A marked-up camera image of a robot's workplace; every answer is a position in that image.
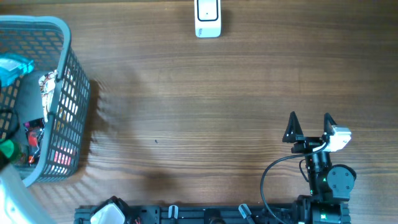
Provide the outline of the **blue mouthwash bottle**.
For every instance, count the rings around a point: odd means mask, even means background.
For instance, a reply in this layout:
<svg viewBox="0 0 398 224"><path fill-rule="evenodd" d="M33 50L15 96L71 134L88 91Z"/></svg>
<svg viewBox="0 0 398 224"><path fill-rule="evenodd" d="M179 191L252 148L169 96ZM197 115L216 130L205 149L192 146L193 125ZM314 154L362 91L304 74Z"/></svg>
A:
<svg viewBox="0 0 398 224"><path fill-rule="evenodd" d="M18 54L1 54L1 87L14 83L15 79L34 70L34 60Z"/></svg>

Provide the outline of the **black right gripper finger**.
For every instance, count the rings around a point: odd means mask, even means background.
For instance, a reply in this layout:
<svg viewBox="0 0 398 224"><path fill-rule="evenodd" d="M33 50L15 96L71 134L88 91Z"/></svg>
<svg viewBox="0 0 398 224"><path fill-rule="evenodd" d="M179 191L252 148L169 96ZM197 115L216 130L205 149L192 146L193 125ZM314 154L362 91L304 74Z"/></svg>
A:
<svg viewBox="0 0 398 224"><path fill-rule="evenodd" d="M330 113L325 113L324 114L324 123L323 123L324 133L327 134L327 135L332 135L333 134L333 127L335 125L336 125L336 122L331 117Z"/></svg>
<svg viewBox="0 0 398 224"><path fill-rule="evenodd" d="M282 138L282 142L295 143L299 141L303 141L303 131L296 113L292 111L289 116L289 122Z"/></svg>

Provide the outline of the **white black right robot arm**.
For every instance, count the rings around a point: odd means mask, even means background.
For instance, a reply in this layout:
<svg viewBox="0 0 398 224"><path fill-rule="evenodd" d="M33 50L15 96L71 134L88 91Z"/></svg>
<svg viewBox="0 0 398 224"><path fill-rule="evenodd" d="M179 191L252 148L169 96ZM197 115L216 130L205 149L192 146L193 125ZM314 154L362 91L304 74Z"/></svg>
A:
<svg viewBox="0 0 398 224"><path fill-rule="evenodd" d="M300 195L291 208L291 223L349 223L348 201L356 180L355 171L331 162L330 154L342 150L351 131L324 115L320 137L306 137L295 112L291 112L282 141L292 143L292 153L303 156L310 195Z"/></svg>

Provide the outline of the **green lid jar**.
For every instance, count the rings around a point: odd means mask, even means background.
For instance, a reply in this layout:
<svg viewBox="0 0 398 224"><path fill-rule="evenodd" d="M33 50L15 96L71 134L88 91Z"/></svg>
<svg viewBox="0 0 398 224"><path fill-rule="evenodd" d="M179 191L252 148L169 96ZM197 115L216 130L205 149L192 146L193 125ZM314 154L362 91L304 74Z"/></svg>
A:
<svg viewBox="0 0 398 224"><path fill-rule="evenodd" d="M17 166L27 164L29 157L29 148L13 140L7 140L1 143L1 152Z"/></svg>

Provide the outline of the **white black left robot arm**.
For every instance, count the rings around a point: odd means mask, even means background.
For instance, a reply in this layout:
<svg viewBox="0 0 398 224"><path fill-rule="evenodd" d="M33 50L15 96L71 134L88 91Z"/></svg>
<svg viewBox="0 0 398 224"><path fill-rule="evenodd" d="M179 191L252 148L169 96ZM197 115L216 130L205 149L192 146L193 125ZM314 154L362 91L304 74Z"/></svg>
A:
<svg viewBox="0 0 398 224"><path fill-rule="evenodd" d="M88 211L88 223L135 223L128 205L111 197ZM27 190L14 166L1 162L1 223L55 223Z"/></svg>

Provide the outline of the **black red snack wrapper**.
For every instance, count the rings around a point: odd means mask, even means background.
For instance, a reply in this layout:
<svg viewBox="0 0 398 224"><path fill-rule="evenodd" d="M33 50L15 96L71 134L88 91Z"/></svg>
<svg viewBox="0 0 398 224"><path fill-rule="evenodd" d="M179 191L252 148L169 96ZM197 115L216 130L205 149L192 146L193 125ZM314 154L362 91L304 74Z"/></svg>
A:
<svg viewBox="0 0 398 224"><path fill-rule="evenodd" d="M35 164L40 157L40 142L44 136L45 121L43 118L27 121L23 124L29 147L28 164Z"/></svg>

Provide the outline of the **white brown cookie bag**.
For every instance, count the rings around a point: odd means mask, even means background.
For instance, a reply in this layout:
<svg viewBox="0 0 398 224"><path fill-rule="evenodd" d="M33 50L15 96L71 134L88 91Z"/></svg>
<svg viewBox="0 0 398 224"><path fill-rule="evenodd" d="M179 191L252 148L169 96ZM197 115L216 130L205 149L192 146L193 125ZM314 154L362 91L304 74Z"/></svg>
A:
<svg viewBox="0 0 398 224"><path fill-rule="evenodd" d="M44 111L44 122L48 122L48 114L50 112L53 93L56 86L55 78L58 75L57 70L51 71L42 75L39 78L39 88L42 97L42 107Z"/></svg>

